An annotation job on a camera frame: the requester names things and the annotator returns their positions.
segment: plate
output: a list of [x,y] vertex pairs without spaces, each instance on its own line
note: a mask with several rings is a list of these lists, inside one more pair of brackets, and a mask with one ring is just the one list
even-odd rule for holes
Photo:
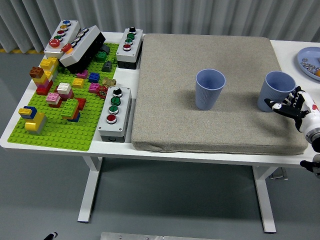
[[320,68],[320,47],[306,47],[301,49],[298,52],[297,61],[301,68],[301,70],[307,74],[309,77],[320,81],[320,77],[314,75],[313,73],[309,72],[304,66],[301,64],[303,62],[303,59],[307,59],[306,63],[310,63],[311,65],[314,65],[315,68]]

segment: ribbed cup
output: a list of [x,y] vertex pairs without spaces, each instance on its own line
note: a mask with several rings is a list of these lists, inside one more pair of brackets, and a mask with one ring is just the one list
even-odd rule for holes
[[198,72],[195,77],[195,105],[197,108],[210,110],[225,85],[225,76],[215,69],[203,69]]
[[265,103],[265,99],[281,103],[296,88],[295,80],[282,71],[271,71],[264,79],[257,101],[258,108],[263,112],[273,110]]

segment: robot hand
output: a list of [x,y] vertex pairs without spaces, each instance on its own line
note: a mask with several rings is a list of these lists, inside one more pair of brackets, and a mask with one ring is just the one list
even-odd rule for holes
[[320,112],[308,93],[297,86],[282,103],[268,98],[264,101],[275,113],[294,119],[296,129],[320,153]]
[[320,179],[320,154],[316,154],[313,157],[313,161],[303,160],[300,162],[300,166],[306,168],[308,171],[315,174]]

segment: blue lego brick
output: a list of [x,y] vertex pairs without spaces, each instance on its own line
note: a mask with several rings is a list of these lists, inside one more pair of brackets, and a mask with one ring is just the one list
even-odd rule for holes
[[75,119],[67,119],[67,121],[77,123],[80,119],[80,116],[81,116],[81,114],[79,112],[78,116]]
[[90,75],[89,75],[88,81],[90,83],[97,84],[99,82],[99,79],[100,79],[100,74],[99,73],[91,72]]
[[32,113],[30,116],[24,115],[24,119],[34,119],[35,115],[37,114],[37,109],[34,106],[24,106],[24,109],[31,109]]

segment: white table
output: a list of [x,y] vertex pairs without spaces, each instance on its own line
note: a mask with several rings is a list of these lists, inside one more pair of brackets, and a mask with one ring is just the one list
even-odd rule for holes
[[[103,35],[108,43],[119,43],[122,33],[104,32]],[[306,47],[320,47],[320,43],[311,42],[292,42],[292,41],[271,41],[279,64],[283,72],[291,75],[297,85],[308,92],[316,103],[320,103],[320,82],[304,74],[297,63],[297,53]],[[18,110],[28,104],[36,90],[36,85],[30,81],[24,95],[22,96],[16,110],[11,117],[2,137],[0,145],[8,151],[20,151],[29,153],[43,153],[56,155],[83,156],[86,164],[90,168],[84,196],[80,208],[78,222],[88,223],[91,208],[94,200],[96,186],[99,178],[100,167],[103,157],[106,158],[126,158],[142,160],[160,161],[180,161],[194,163],[211,164],[230,164],[230,165],[249,165],[252,166],[254,180],[260,205],[263,228],[266,233],[275,233],[276,227],[272,214],[271,204],[265,179],[277,168],[301,168],[300,161],[312,161],[316,154],[309,144],[303,155],[295,156],[272,156],[272,155],[245,155],[245,154],[224,154],[224,153],[192,153],[192,152],[173,152],[161,153],[135,150],[131,144],[131,131],[133,125],[133,111],[135,109],[135,99],[137,97],[139,70],[129,70],[117,68],[114,74],[119,87],[131,88],[132,107],[128,124],[125,143],[103,142],[98,131],[94,133],[93,141],[88,151],[78,151],[60,148],[50,148],[43,146],[25,145],[8,142],[20,115]]]

